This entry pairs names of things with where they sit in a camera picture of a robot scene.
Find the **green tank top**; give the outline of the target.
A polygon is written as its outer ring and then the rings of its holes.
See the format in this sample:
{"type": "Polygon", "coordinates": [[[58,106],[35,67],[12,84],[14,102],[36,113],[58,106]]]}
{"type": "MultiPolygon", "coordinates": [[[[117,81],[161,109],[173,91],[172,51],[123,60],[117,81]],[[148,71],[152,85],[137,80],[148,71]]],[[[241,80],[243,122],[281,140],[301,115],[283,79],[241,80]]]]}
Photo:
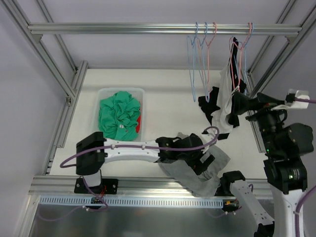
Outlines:
{"type": "Polygon", "coordinates": [[[99,102],[98,128],[104,138],[134,141],[139,101],[127,91],[119,91],[99,102]]]}

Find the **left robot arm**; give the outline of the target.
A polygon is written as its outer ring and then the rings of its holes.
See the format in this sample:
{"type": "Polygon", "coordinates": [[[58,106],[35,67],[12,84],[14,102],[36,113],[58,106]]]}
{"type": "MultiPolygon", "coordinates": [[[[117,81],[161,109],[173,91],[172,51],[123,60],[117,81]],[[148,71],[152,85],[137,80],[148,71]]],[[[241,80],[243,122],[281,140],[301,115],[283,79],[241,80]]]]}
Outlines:
{"type": "Polygon", "coordinates": [[[114,161],[139,160],[150,163],[172,164],[183,161],[196,175],[206,171],[214,161],[213,155],[205,155],[204,148],[213,145],[217,138],[203,143],[194,133],[180,137],[160,137],[147,142],[126,142],[104,138],[100,131],[94,132],[76,144],[76,174],[85,178],[85,187],[98,193],[103,187],[100,169],[103,164],[114,161]]]}

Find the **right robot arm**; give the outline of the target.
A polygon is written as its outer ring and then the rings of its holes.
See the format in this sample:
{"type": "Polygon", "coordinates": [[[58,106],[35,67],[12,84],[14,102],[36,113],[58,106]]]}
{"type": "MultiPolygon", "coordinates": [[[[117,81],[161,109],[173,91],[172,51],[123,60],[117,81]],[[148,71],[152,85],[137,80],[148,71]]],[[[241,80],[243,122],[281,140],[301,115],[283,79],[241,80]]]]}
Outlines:
{"type": "Polygon", "coordinates": [[[290,90],[284,100],[263,93],[255,98],[234,93],[234,114],[253,111],[246,119],[259,126],[267,156],[264,171],[273,195],[274,215],[265,213],[239,171],[224,173],[220,189],[223,194],[237,199],[256,237],[304,235],[303,204],[314,190],[308,189],[307,170],[301,156],[314,150],[313,130],[302,123],[285,126],[284,121],[288,110],[306,109],[313,102],[306,91],[299,90],[290,90]]]}

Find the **red tank top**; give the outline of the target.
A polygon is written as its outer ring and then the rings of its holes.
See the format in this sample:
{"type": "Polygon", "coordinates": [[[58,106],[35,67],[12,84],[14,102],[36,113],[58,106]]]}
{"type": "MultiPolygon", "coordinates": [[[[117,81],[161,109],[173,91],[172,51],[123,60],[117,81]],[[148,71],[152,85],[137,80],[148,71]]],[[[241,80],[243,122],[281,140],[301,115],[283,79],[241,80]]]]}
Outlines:
{"type": "Polygon", "coordinates": [[[135,127],[136,133],[139,133],[140,132],[140,128],[141,128],[141,115],[142,115],[141,109],[142,109],[142,105],[141,105],[141,102],[139,102],[139,116],[137,118],[137,123],[138,124],[135,127]]]}

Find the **light blue wire hanger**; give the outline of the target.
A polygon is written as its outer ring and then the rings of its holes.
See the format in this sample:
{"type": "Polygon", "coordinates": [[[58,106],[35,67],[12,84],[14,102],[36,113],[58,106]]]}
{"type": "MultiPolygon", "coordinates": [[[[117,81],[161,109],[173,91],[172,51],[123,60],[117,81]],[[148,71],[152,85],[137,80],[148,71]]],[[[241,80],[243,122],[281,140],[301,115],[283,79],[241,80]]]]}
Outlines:
{"type": "Polygon", "coordinates": [[[198,23],[195,23],[195,30],[193,38],[187,36],[187,58],[189,67],[189,77],[191,84],[191,91],[193,101],[196,101],[196,89],[195,89],[195,56],[196,56],[196,38],[198,34],[198,23]]]}

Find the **grey garment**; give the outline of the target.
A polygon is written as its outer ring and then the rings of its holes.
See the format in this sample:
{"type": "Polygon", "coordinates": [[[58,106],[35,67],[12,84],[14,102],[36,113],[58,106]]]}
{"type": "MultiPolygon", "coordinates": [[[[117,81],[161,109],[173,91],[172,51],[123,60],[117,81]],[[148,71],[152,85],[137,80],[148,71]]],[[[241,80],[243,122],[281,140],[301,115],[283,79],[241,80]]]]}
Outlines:
{"type": "Polygon", "coordinates": [[[196,175],[184,160],[178,159],[180,152],[160,151],[159,155],[162,158],[158,160],[158,164],[167,176],[178,180],[194,196],[211,198],[215,196],[216,189],[220,183],[218,173],[227,166],[230,158],[215,145],[210,146],[205,153],[212,154],[215,160],[201,175],[196,175]]]}

